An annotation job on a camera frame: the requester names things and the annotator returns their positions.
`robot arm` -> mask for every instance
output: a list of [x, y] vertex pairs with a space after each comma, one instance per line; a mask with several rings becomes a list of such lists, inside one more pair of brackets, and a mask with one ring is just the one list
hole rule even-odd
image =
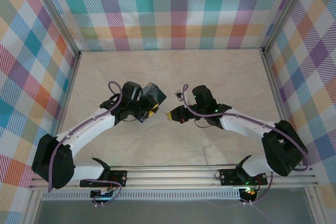
[[[184, 99], [185, 102], [184, 92], [185, 90], [177, 92], [176, 96], [180, 100]], [[212, 126], [235, 131], [262, 142], [264, 154], [247, 156], [236, 167], [237, 176], [242, 184], [248, 178], [266, 172], [288, 176], [307, 153], [306, 147], [289, 122], [281, 120], [279, 123], [274, 123], [256, 120], [239, 113], [231, 106], [217, 104], [210, 90], [204, 85], [194, 88], [193, 95], [196, 104], [188, 108], [185, 102], [185, 105], [168, 113], [167, 117], [181, 124], [190, 119], [204, 118]]]
[[[124, 121], [129, 115], [144, 122], [157, 112], [159, 105], [166, 98], [165, 94], [153, 83], [149, 83], [142, 89], [134, 82], [127, 82], [121, 92], [120, 102], [115, 101], [119, 99], [120, 94], [114, 94], [109, 100], [103, 102], [91, 116], [75, 127], [55, 137], [49, 134], [43, 136], [34, 157], [33, 171], [49, 181], [49, 168], [52, 165], [51, 184], [56, 189], [78, 179], [111, 180], [110, 167], [103, 161], [93, 158], [96, 164], [78, 165], [74, 164], [73, 158], [96, 136]], [[55, 151], [56, 154], [51, 163], [51, 157]]]

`beige marble surface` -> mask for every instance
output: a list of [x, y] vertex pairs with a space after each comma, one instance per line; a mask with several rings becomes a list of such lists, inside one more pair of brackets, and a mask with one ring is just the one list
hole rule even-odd
[[234, 164], [263, 152], [260, 141], [216, 127], [169, 122], [162, 112], [181, 105], [174, 93], [188, 83], [207, 85], [218, 103], [250, 116], [279, 121], [258, 50], [162, 50], [84, 52], [63, 130], [73, 127], [107, 100], [107, 83], [157, 84], [167, 95], [159, 112], [143, 124], [121, 122], [96, 137], [76, 156], [109, 165]]

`vent grille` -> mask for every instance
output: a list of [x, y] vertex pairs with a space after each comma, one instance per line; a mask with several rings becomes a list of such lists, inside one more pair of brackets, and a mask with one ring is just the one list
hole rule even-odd
[[[239, 189], [200, 189], [200, 190], [124, 190], [117, 200], [198, 200], [198, 199], [237, 199]], [[110, 197], [99, 197], [108, 200]], [[68, 191], [44, 193], [42, 200], [91, 200], [90, 191]]]

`marble floor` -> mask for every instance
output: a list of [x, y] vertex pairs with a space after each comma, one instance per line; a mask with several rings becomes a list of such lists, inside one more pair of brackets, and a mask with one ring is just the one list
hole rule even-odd
[[77, 161], [87, 163], [98, 157], [111, 166], [235, 164], [263, 152], [261, 141], [235, 132], [200, 129], [193, 121], [183, 125], [168, 121], [162, 112], [181, 105], [174, 93], [185, 83], [189, 94], [205, 84], [218, 103], [255, 118], [279, 121], [256, 49], [106, 51], [83, 53], [63, 130], [87, 118], [111, 97], [110, 80], [141, 86], [154, 82], [167, 99], [144, 123], [121, 122], [103, 132], [77, 154]]

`purple cable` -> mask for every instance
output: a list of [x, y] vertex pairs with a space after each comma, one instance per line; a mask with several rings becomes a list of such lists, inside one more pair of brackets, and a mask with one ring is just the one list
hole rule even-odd
[[75, 127], [72, 131], [69, 132], [69, 134], [67, 134], [55, 147], [51, 157], [50, 157], [50, 163], [49, 163], [49, 174], [48, 174], [48, 181], [49, 181], [49, 184], [48, 184], [48, 193], [52, 191], [52, 184], [53, 184], [53, 181], [52, 181], [52, 171], [53, 171], [53, 165], [54, 165], [54, 160], [55, 160], [55, 156], [56, 156], [56, 153], [58, 151], [58, 149], [60, 148], [60, 146], [64, 143], [65, 140], [67, 140], [67, 136], [72, 136], [74, 133], [76, 133], [79, 129], [81, 129], [82, 127], [84, 127], [85, 125], [87, 125], [89, 122], [91, 121], [95, 121], [96, 119], [99, 119], [107, 114], [109, 114], [112, 110], [114, 110], [116, 107], [119, 106], [120, 102], [121, 102], [121, 98], [122, 98], [122, 90], [121, 90], [121, 86], [116, 83], [115, 81], [110, 81], [108, 86], [109, 86], [109, 89], [111, 90], [111, 92], [113, 94], [116, 94], [113, 92], [113, 90], [111, 89], [111, 84], [115, 84], [117, 85], [117, 87], [119, 88], [119, 91], [120, 91], [120, 96], [119, 96], [119, 99], [117, 101], [117, 103], [112, 107], [110, 108], [109, 110], [105, 111], [104, 113], [101, 113], [100, 115], [97, 115], [96, 117], [94, 118], [90, 118], [90, 119], [87, 119], [86, 121], [84, 121], [83, 123], [79, 124], [77, 127]]
[[186, 98], [185, 98], [185, 94], [184, 94], [184, 93], [186, 92], [186, 90], [187, 90], [188, 88], [189, 88], [189, 85], [188, 85], [188, 84], [183, 85], [183, 89], [182, 89], [182, 98], [183, 98], [183, 102], [184, 102], [185, 107], [186, 107], [191, 113], [193, 113], [194, 115], [197, 115], [197, 116], [199, 116], [199, 117], [201, 117], [201, 118], [210, 118], [210, 117], [213, 117], [213, 116], [219, 116], [219, 115], [234, 116], [234, 117], [242, 118], [242, 119], [245, 119], [245, 120], [247, 120], [247, 121], [253, 122], [253, 123], [258, 124], [258, 125], [260, 125], [260, 126], [264, 126], [264, 127], [268, 128], [268, 129], [271, 129], [271, 130], [273, 130], [273, 131], [279, 133], [280, 135], [282, 135], [282, 136], [285, 137], [286, 139], [288, 139], [288, 140], [289, 140], [289, 141], [290, 141], [290, 142], [291, 142], [291, 143], [292, 143], [292, 144], [293, 144], [293, 145], [300, 151], [300, 153], [303, 155], [303, 158], [304, 158], [304, 160], [306, 161], [306, 167], [303, 168], [303, 169], [294, 169], [294, 170], [298, 170], [298, 171], [300, 171], [300, 172], [303, 172], [304, 170], [307, 170], [307, 169], [308, 169], [308, 167], [309, 167], [309, 160], [308, 160], [308, 156], [307, 156], [307, 154], [306, 154], [305, 151], [300, 147], [300, 145], [298, 145], [297, 142], [295, 142], [294, 139], [292, 139], [289, 135], [287, 135], [286, 133], [284, 133], [284, 132], [278, 130], [277, 128], [274, 128], [274, 127], [272, 127], [272, 126], [270, 126], [270, 125], [267, 125], [267, 124], [265, 124], [265, 123], [263, 123], [263, 122], [259, 122], [258, 120], [255, 120], [255, 119], [253, 119], [253, 118], [249, 118], [249, 117], [244, 116], [244, 115], [239, 115], [239, 114], [234, 114], [234, 113], [215, 113], [215, 114], [209, 114], [209, 115], [199, 114], [199, 113], [193, 111], [193, 110], [189, 107], [189, 105], [187, 104], [187, 102], [186, 102]]
[[[110, 180], [98, 180], [98, 179], [85, 179], [85, 180], [86, 180], [86, 181], [90, 181], [90, 182], [110, 183], [110, 184], [114, 184], [114, 185], [119, 186], [119, 191], [118, 191], [118, 193], [117, 193], [112, 199], [110, 199], [110, 200], [104, 202], [104, 203], [101, 205], [102, 207], [103, 207], [104, 205], [108, 205], [109, 203], [111, 203], [112, 201], [114, 201], [115, 198], [117, 198], [117, 197], [120, 195], [120, 193], [121, 193], [121, 188], [122, 188], [122, 186], [121, 186], [121, 184], [118, 183], [118, 182], [110, 181]], [[96, 196], [93, 198], [93, 203], [95, 204], [95, 206], [98, 206], [98, 203], [96, 202], [96, 198], [97, 198]]]

